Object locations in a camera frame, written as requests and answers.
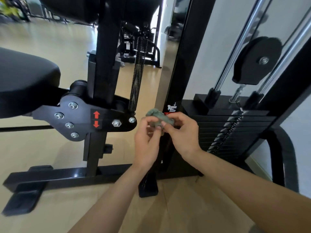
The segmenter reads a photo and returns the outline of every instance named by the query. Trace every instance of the baseboard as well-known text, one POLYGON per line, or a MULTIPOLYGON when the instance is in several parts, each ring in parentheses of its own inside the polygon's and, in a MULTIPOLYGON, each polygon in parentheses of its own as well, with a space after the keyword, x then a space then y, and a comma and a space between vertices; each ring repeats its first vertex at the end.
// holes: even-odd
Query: baseboard
POLYGON ((263 179, 272 181, 272 178, 270 175, 257 163, 255 159, 253 159, 251 156, 249 156, 245 163, 251 168, 251 170, 257 175, 262 177, 263 179))

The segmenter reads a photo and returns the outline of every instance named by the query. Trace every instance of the metal spring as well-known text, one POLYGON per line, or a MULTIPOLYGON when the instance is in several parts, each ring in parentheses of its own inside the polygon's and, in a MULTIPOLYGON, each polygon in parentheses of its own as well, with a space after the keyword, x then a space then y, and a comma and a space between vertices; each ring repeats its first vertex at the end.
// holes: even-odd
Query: metal spring
POLYGON ((220 140, 217 140, 217 142, 219 142, 219 144, 216 146, 215 149, 210 151, 211 154, 217 154, 218 153, 222 144, 227 140, 227 138, 230 136, 230 134, 234 131, 236 125, 239 124, 239 122, 242 120, 242 118, 243 118, 243 116, 241 115, 241 116, 237 117, 234 122, 232 122, 232 125, 229 127, 229 129, 227 130, 225 135, 223 137, 221 137, 220 140))
POLYGON ((148 40, 145 39, 143 36, 138 37, 130 104, 128 106, 128 110, 131 112, 134 112, 137 107, 139 89, 140 89, 140 84, 142 82, 142 73, 144 70, 144 64, 145 64, 145 58, 146 58, 146 52, 147 52, 147 46, 148 46, 148 40))

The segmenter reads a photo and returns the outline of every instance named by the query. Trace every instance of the arrow sticker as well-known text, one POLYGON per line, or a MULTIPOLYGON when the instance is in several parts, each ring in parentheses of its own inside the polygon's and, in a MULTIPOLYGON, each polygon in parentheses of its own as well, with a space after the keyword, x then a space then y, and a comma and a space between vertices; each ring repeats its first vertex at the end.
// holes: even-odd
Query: arrow sticker
POLYGON ((98 125, 98 121, 97 121, 97 120, 95 120, 95 121, 94 121, 93 126, 94 126, 94 127, 96 127, 96 128, 98 128, 98 127, 99 127, 99 125, 98 125))
POLYGON ((95 115, 95 119, 98 119, 98 118, 99 118, 100 113, 99 113, 98 111, 95 111, 95 112, 94 112, 94 115, 95 115))

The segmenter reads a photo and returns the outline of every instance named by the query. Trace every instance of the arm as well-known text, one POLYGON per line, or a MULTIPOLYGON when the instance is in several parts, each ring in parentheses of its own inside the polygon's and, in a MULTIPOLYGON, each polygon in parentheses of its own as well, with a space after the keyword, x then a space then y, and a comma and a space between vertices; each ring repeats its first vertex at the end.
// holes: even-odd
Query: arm
POLYGON ((311 199, 264 180, 201 150, 196 121, 182 113, 168 115, 181 129, 162 123, 183 159, 214 183, 266 233, 307 232, 311 199))
POLYGON ((159 152, 161 128, 148 136, 148 122, 156 117, 141 120, 135 134, 135 159, 133 165, 113 184, 90 210, 72 227, 69 233, 118 232, 138 184, 155 162, 159 152))

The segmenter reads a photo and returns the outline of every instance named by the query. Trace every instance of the person's left hand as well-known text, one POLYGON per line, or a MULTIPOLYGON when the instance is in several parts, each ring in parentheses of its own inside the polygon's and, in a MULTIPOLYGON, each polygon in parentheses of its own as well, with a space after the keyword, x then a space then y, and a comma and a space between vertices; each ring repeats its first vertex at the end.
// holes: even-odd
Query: person's left hand
POLYGON ((148 123, 157 121, 158 118, 153 116, 142 118, 134 138, 135 159, 133 165, 137 165, 145 171, 151 168, 159 152, 162 129, 161 127, 155 129, 148 127, 148 123))

